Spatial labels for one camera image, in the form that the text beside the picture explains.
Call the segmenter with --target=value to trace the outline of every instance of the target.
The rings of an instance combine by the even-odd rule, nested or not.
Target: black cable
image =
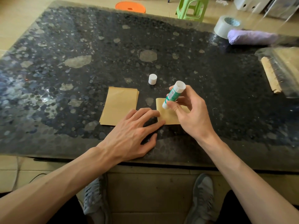
[[[40,173],[40,174],[36,175],[29,183],[31,183],[34,179],[36,179],[37,177],[39,177],[42,174],[46,175],[46,173]]]

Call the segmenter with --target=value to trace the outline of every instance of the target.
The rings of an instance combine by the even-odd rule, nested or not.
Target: hand
[[[158,116],[159,111],[150,108],[131,110],[98,146],[109,150],[117,159],[117,163],[142,157],[156,145],[157,134],[153,134],[150,141],[144,145],[140,143],[147,135],[163,126],[165,121],[147,127],[143,125],[150,118]]]
[[[190,113],[186,113],[181,105],[187,106]],[[186,85],[186,89],[176,102],[167,101],[167,106],[176,112],[182,128],[198,143],[216,135],[204,99],[198,96],[191,86]]]

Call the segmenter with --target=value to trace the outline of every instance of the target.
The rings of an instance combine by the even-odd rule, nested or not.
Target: tiled floor
[[[54,0],[0,0],[0,57]],[[114,8],[123,0],[67,0]],[[179,0],[134,0],[142,3],[148,14],[175,17]],[[299,14],[289,22],[263,18],[260,14],[237,11],[234,4],[224,6],[210,0],[204,22],[215,24],[221,15],[243,21],[246,29],[277,32],[299,36]],[[28,184],[40,173],[49,173],[62,163],[35,162],[31,158],[0,156],[0,192],[10,191],[19,169],[16,188]],[[113,223],[183,223],[191,205],[192,186],[202,171],[116,166],[108,173],[109,203]],[[226,192],[230,189],[219,172],[210,171],[214,182],[214,213],[220,211]],[[299,204],[299,177],[262,175],[262,177],[293,204]],[[82,192],[78,197],[82,201]]]

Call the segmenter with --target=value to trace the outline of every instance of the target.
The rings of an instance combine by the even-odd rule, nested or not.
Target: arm
[[[204,100],[190,86],[176,102],[168,101],[167,105],[177,113],[182,128],[196,139],[215,163],[252,223],[299,222],[299,211],[219,138],[213,130]],[[187,106],[191,112],[185,113],[180,105]]]
[[[91,181],[118,163],[144,156],[156,144],[157,134],[141,145],[150,133],[165,122],[147,127],[144,123],[159,116],[158,111],[132,110],[96,147],[0,199],[0,223],[46,223],[58,209]]]

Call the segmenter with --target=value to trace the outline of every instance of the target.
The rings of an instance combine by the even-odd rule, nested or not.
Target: person's left hand
[[[159,111],[150,108],[131,110],[98,146],[103,146],[109,153],[111,152],[117,162],[142,157],[156,145],[157,134],[153,134],[144,145],[140,143],[147,135],[163,126],[165,121],[147,127],[143,125],[150,118],[159,116]]]

